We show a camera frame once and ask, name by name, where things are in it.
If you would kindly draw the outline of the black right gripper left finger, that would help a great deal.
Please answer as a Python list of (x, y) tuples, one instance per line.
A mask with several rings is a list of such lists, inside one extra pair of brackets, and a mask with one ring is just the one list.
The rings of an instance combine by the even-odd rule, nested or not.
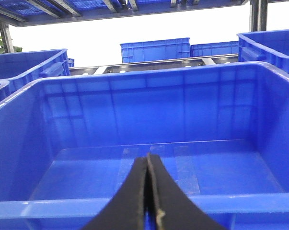
[(83, 230), (142, 230), (145, 216), (147, 160), (134, 159), (125, 181), (107, 205)]

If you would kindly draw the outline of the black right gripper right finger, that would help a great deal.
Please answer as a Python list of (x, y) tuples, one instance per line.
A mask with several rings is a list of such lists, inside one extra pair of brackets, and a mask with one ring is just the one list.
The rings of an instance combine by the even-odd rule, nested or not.
[(224, 230), (176, 184), (159, 155), (148, 154), (148, 174), (157, 230)]

